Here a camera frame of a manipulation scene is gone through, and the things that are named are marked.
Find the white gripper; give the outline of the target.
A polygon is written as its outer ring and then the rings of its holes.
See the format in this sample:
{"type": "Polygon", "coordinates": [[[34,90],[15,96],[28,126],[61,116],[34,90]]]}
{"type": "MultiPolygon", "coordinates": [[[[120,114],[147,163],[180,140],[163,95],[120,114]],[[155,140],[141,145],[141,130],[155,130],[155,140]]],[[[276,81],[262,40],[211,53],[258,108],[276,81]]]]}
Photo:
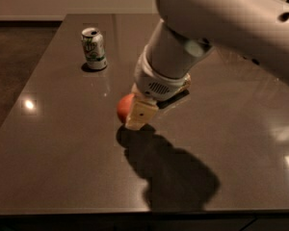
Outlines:
{"type": "Polygon", "coordinates": [[[125,121],[125,127],[134,131],[148,124],[158,112],[157,97],[168,91],[168,88],[162,85],[162,79],[170,79],[157,73],[151,67],[146,56],[147,48],[146,45],[136,64],[131,90],[133,97],[125,121]]]}

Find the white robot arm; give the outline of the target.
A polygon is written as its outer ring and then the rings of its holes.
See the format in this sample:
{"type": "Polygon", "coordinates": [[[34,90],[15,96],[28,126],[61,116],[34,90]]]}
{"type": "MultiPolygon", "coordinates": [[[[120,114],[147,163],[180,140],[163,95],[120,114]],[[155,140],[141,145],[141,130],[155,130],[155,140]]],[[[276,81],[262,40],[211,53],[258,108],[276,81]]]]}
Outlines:
{"type": "Polygon", "coordinates": [[[190,86],[189,70],[215,46],[237,52],[289,85],[289,3],[280,0],[156,0],[160,20],[138,59],[123,119],[139,130],[157,103],[190,86]]]}

